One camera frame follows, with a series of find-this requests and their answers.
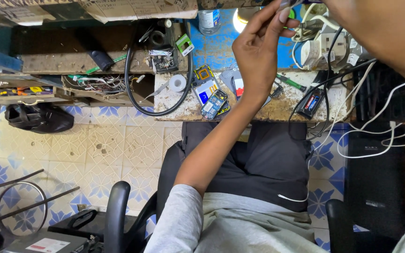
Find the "screwdriver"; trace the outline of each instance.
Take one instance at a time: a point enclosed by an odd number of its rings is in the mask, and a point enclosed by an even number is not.
[[[286,78],[284,76],[281,76],[279,74],[276,74],[276,77],[281,80],[282,82],[295,87],[296,89],[299,89],[300,91],[304,92],[306,91],[307,87],[306,86],[302,86],[301,84],[297,84],[294,81],[290,80],[289,78]]]

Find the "tool drawer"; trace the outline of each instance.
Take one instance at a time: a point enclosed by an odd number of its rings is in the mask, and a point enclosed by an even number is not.
[[[52,88],[52,93],[47,95],[10,95],[4,96],[1,92],[6,89],[0,89],[0,104],[25,104],[25,105],[35,105],[43,102],[62,102],[62,101],[72,101],[72,96],[70,91],[60,89],[57,87]]]

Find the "fingernail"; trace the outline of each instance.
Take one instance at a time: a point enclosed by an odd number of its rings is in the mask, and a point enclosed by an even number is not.
[[[281,23],[285,24],[285,22],[287,22],[287,19],[289,18],[289,15],[290,15],[290,10],[291,10],[291,8],[287,7],[281,11],[281,14],[279,14],[279,21]]]

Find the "drawer handle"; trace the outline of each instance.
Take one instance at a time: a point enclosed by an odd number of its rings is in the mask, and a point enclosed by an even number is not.
[[[36,104],[38,104],[38,103],[40,103],[40,102],[44,102],[44,100],[36,100],[35,102],[33,102],[33,103],[31,103],[31,104],[28,104],[28,103],[26,103],[26,102],[23,102],[23,101],[18,101],[18,103],[23,103],[23,104],[25,104],[25,105],[36,105]]]

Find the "plastic bottle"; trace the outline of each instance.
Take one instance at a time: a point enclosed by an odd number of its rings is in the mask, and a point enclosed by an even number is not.
[[[214,35],[221,27],[220,11],[219,10],[200,10],[199,16],[199,31],[206,35]]]

